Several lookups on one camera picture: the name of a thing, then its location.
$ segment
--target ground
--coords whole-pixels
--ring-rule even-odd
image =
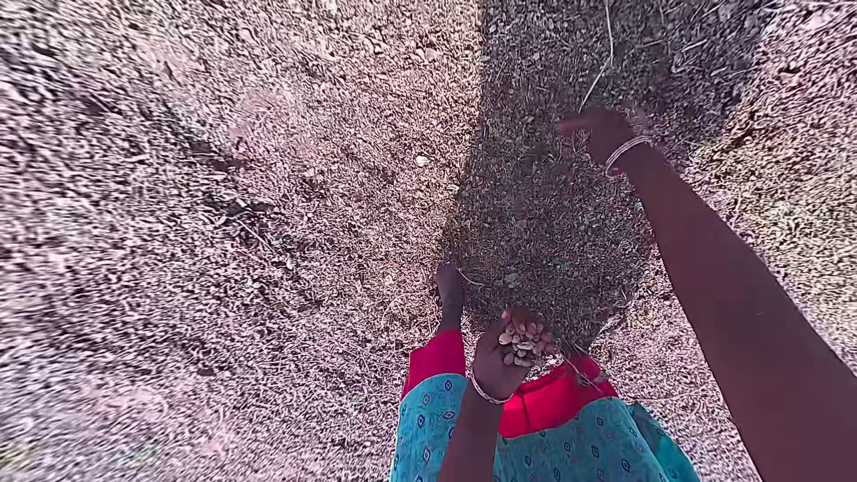
[[[528,305],[704,480],[756,478],[631,186],[553,126],[635,106],[855,370],[855,15],[4,2],[0,473],[382,479],[454,258],[469,350]]]

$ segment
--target woman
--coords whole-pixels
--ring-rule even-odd
[[[610,111],[560,124],[590,130],[592,159],[627,174],[656,235],[676,297],[693,326],[759,475],[851,480],[857,378],[824,344],[776,279]],[[435,276],[437,335],[411,354],[391,480],[697,480],[690,462],[639,406],[626,407],[589,357],[547,376],[502,361],[509,309],[476,346],[464,377],[463,290],[454,265]]]

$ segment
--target handful of peanuts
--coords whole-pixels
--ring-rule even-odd
[[[500,344],[506,365],[542,367],[543,355],[556,353],[554,337],[539,322],[513,319],[500,333]]]

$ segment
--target bangle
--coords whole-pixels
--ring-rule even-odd
[[[611,171],[613,171],[613,164],[616,163],[616,160],[619,159],[619,156],[626,153],[628,150],[630,150],[637,144],[642,144],[643,142],[651,145],[651,137],[637,136],[616,148],[616,150],[614,150],[613,153],[610,154],[610,157],[607,158],[607,162],[604,163],[604,175],[608,178],[615,178],[616,176],[618,176],[618,174],[614,174],[612,176],[610,175]]]
[[[473,383],[473,388],[476,389],[476,392],[479,394],[479,396],[495,405],[503,405],[507,401],[510,401],[512,399],[512,396],[514,395],[509,395],[509,398],[506,398],[505,400],[494,398],[493,396],[486,394],[485,390],[482,390],[482,387],[480,387],[479,383],[476,382],[476,377],[473,376],[473,370],[470,370],[470,373],[467,374],[467,377],[470,379],[470,382]]]

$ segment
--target turquoise kurta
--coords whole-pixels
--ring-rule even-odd
[[[437,478],[469,380],[431,377],[402,400],[390,480]],[[615,397],[583,407],[567,423],[515,438],[497,436],[494,480],[699,481],[678,445],[645,411]]]

